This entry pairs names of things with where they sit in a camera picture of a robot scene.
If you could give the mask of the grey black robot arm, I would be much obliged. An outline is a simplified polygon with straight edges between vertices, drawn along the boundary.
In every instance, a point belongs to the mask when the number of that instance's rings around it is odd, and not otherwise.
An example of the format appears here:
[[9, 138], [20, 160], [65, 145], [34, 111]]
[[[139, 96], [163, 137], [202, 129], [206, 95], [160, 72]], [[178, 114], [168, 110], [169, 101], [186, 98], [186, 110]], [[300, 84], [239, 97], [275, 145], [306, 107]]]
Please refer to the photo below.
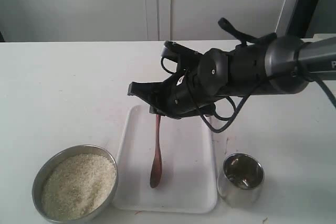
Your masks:
[[313, 74], [335, 79], [334, 38], [304, 42], [270, 34], [232, 51], [212, 48], [204, 54], [166, 41], [162, 58], [175, 62], [176, 71], [162, 82], [132, 82], [128, 95], [173, 119], [213, 115], [216, 101], [226, 97], [296, 94]]

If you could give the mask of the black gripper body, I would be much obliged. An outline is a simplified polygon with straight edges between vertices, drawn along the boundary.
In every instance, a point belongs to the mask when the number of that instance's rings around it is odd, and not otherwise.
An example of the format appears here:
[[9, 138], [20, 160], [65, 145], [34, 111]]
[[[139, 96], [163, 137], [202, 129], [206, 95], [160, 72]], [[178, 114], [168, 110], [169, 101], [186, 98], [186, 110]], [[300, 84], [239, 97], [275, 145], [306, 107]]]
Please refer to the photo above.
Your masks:
[[170, 118], [199, 116], [196, 108], [199, 108], [206, 117], [214, 115], [214, 98], [206, 94], [195, 71], [186, 71], [164, 93], [165, 103], [158, 105], [167, 107]]

